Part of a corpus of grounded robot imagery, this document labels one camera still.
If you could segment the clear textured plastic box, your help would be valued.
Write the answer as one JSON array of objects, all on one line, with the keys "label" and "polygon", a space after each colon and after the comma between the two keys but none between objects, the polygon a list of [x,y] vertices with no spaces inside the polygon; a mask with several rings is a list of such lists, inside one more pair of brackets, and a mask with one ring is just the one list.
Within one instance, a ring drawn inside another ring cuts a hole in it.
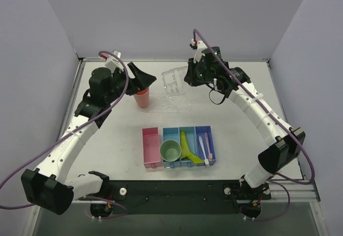
[{"label": "clear textured plastic box", "polygon": [[165,91],[170,96],[180,96],[185,94],[184,77],[187,67],[173,68],[161,74]]}]

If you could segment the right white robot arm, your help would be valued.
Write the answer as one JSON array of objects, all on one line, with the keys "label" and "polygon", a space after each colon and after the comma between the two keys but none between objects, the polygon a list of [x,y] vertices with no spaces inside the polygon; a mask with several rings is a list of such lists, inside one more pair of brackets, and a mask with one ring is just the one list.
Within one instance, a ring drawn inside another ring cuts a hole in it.
[{"label": "right white robot arm", "polygon": [[222,60],[219,47],[198,48],[188,60],[184,81],[193,87],[206,85],[235,103],[264,139],[267,149],[258,155],[258,163],[252,170],[241,177],[242,187],[259,188],[299,156],[305,132],[285,122],[241,68],[230,68]]}]

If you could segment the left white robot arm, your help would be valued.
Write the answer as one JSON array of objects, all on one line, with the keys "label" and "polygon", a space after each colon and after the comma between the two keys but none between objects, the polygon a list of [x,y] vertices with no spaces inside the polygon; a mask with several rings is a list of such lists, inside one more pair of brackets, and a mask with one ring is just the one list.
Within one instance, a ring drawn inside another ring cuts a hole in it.
[{"label": "left white robot arm", "polygon": [[101,67],[92,71],[89,89],[84,93],[74,117],[48,156],[31,171],[26,169],[21,182],[27,200],[57,215],[61,215],[72,201],[87,195],[104,199],[109,195],[109,176],[96,171],[82,174],[75,179],[66,177],[75,159],[87,141],[101,128],[115,104],[126,95],[134,95],[149,88],[156,77],[149,75],[132,62],[128,69],[111,71]]}]

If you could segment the orange plastic cup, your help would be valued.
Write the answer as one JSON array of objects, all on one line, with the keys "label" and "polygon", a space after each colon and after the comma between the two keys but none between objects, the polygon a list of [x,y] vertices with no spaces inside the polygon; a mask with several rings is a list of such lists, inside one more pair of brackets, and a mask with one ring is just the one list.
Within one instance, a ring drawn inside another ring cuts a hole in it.
[{"label": "orange plastic cup", "polygon": [[137,92],[134,95],[134,99],[139,108],[146,108],[150,104],[149,88]]}]

